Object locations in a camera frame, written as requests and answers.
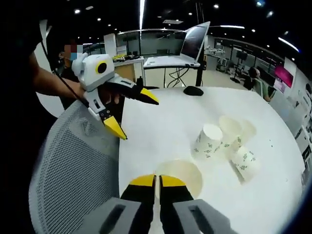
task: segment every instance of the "hand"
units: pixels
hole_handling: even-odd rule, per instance
[[[118,93],[107,90],[105,87],[105,84],[100,85],[97,88],[97,90],[98,90],[99,98],[101,99],[104,105],[110,103],[112,100],[114,100],[115,104],[119,103],[120,95]]]

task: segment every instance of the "white paper cup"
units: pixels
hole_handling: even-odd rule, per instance
[[[193,147],[193,158],[210,158],[219,149],[222,138],[223,133],[218,126],[205,124]]]
[[[226,157],[230,157],[230,154],[236,152],[241,145],[242,126],[238,121],[228,116],[221,116],[219,125],[223,132],[221,151]]]
[[[248,120],[243,119],[239,123],[242,128],[241,135],[239,135],[237,139],[230,145],[230,149],[234,153],[236,153],[240,147],[245,145],[257,133],[255,126],[252,123],[250,123]]]
[[[244,145],[257,134],[257,129],[246,119],[243,119],[240,124],[242,126],[241,145]]]
[[[197,166],[189,161],[177,159],[159,164],[155,174],[157,176],[172,176],[182,180],[190,194],[196,199],[203,187],[203,178]],[[156,184],[156,197],[159,197],[159,186]]]
[[[260,170],[260,162],[246,147],[239,148],[231,161],[246,182],[250,181]]]

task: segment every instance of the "monitor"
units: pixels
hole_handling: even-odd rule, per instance
[[[186,55],[198,61],[200,51],[204,45],[210,22],[190,28],[185,36],[181,55]]]
[[[293,85],[293,75],[287,71],[282,65],[275,68],[275,75],[280,78],[288,87]]]

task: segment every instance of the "ceiling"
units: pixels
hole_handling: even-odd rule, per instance
[[[54,35],[51,38],[60,41],[59,35],[63,35],[63,38],[75,38],[78,44],[95,43],[103,41],[103,35],[108,33],[139,29],[139,1],[58,0],[59,4],[53,1],[56,14],[50,15],[51,34]],[[283,58],[294,58],[298,67],[311,76],[311,39],[310,30],[307,30],[307,27],[311,28],[307,21],[309,1],[260,1],[261,7],[257,6],[256,0],[145,0],[143,29],[188,29],[198,23],[197,3],[202,6],[204,20],[211,21],[209,34],[254,44]],[[93,6],[93,9],[86,10],[88,6]],[[181,20],[183,23],[169,26],[163,23],[164,20]],[[245,29],[217,27],[220,25],[239,25]],[[279,41],[278,37],[295,45],[300,53]]]

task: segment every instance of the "person sitting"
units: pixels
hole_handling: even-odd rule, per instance
[[[252,90],[256,84],[255,79],[257,79],[260,83],[262,83],[263,98],[267,102],[270,102],[274,95],[274,92],[271,95],[269,95],[269,86],[265,82],[260,80],[260,71],[256,69],[255,67],[251,67],[248,71],[248,74],[249,74],[249,77],[245,79],[244,87],[248,90]]]

